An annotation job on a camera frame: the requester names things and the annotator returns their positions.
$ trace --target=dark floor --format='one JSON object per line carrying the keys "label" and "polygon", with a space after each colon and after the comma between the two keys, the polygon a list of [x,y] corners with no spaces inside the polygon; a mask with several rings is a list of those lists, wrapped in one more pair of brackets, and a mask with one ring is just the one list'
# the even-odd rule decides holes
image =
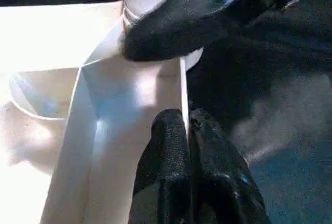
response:
{"label": "dark floor", "polygon": [[224,127],[273,224],[331,223],[332,88],[323,54],[249,40],[206,47],[190,70],[190,107]]}

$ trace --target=white cardboard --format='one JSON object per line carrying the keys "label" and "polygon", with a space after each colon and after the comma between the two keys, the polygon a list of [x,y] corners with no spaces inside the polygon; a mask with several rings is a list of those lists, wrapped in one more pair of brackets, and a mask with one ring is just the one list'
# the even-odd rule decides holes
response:
{"label": "white cardboard", "polygon": [[[120,33],[115,28],[109,40],[117,41]],[[42,224],[127,223],[153,119],[179,108],[188,127],[183,59],[133,63],[119,55],[117,45],[102,47],[79,70]]]}
{"label": "white cardboard", "polygon": [[121,12],[122,1],[0,7],[0,72],[79,68]]}

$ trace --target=black fabric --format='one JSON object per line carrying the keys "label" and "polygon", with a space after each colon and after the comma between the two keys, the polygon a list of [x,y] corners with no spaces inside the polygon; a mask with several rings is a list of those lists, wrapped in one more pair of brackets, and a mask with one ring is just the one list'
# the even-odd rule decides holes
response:
{"label": "black fabric", "polygon": [[249,168],[235,146],[226,139],[220,125],[207,112],[197,109],[191,113],[191,144],[198,186],[198,223],[207,214],[201,205],[208,205],[222,223],[271,223],[265,212],[263,198]]}
{"label": "black fabric", "polygon": [[129,223],[190,223],[190,177],[182,114],[162,111],[137,166]]}
{"label": "black fabric", "polygon": [[155,119],[137,166],[129,223],[268,224],[244,159],[205,111],[191,114],[190,159],[181,112]]}
{"label": "black fabric", "polygon": [[227,35],[239,35],[263,13],[292,0],[166,0],[126,34],[123,52],[132,61],[186,55]]}

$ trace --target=black rubber glove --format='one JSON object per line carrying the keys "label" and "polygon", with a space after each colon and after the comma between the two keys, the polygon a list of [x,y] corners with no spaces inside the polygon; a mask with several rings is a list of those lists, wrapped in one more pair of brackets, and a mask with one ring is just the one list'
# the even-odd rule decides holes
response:
{"label": "black rubber glove", "polygon": [[297,0],[166,0],[126,33],[123,52],[132,61],[167,60],[227,35],[239,35],[265,12]]}
{"label": "black rubber glove", "polygon": [[136,171],[129,223],[190,223],[191,168],[182,114],[162,111]]}
{"label": "black rubber glove", "polygon": [[181,112],[155,119],[137,166],[129,223],[268,224],[248,166],[206,112],[191,114],[190,154]]}

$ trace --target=hand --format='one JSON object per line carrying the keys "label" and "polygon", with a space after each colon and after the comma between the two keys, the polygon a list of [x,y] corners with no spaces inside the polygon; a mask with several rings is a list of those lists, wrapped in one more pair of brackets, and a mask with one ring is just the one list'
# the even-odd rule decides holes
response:
{"label": "hand", "polygon": [[297,0],[166,0],[126,33],[123,52],[132,61],[187,55]]}
{"label": "hand", "polygon": [[244,159],[206,112],[162,111],[136,171],[129,223],[270,223]]}

